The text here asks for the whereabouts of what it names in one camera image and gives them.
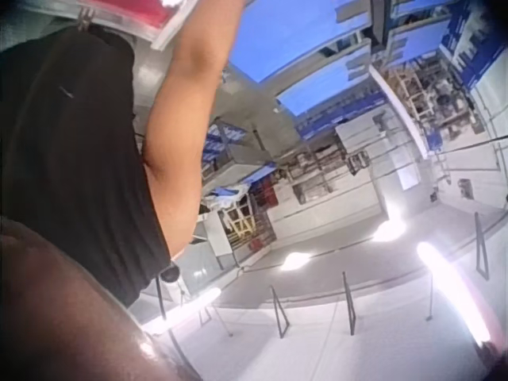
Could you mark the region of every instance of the black shirt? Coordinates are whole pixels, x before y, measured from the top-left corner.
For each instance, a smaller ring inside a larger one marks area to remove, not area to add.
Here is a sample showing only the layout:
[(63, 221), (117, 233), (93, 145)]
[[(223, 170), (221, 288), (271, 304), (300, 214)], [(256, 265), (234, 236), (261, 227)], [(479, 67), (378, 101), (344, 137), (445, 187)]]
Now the black shirt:
[(72, 28), (0, 64), (2, 214), (130, 305), (170, 262), (134, 137), (132, 49)]

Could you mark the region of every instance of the blue ceiling panel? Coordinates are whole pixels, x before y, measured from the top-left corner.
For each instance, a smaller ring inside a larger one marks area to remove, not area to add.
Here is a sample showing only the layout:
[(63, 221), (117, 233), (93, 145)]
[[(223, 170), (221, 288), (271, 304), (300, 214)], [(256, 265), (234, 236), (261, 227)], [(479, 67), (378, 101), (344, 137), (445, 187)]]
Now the blue ceiling panel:
[(388, 36), (387, 66), (393, 67), (413, 60), (421, 55), (434, 52), (439, 48), (444, 34), (448, 30), (449, 17), (439, 21), (427, 21), (425, 25), (419, 25), (408, 29), (407, 26), (392, 29)]
[(348, 69), (355, 58), (371, 54), (371, 45), (363, 44), (354, 52), (333, 61), (295, 83), (277, 99), (296, 117), (368, 78), (368, 63)]
[(370, 12), (337, 22), (337, 9), (354, 1), (358, 0), (255, 0), (244, 11), (229, 60), (259, 83), (324, 45), (368, 27)]
[(400, 2), (392, 6), (391, 17), (397, 18), (408, 13), (418, 12), (419, 10), (432, 8), (434, 6), (442, 6), (454, 1), (456, 0), (411, 0), (410, 2)]

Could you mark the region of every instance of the raised arm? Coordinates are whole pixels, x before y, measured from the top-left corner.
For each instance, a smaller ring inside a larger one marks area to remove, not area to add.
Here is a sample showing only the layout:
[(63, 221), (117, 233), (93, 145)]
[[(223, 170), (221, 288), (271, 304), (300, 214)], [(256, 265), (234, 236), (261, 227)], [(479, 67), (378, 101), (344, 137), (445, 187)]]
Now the raised arm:
[(196, 225), (206, 130), (243, 8), (244, 0), (200, 0), (177, 36), (148, 120), (148, 185), (173, 259)]

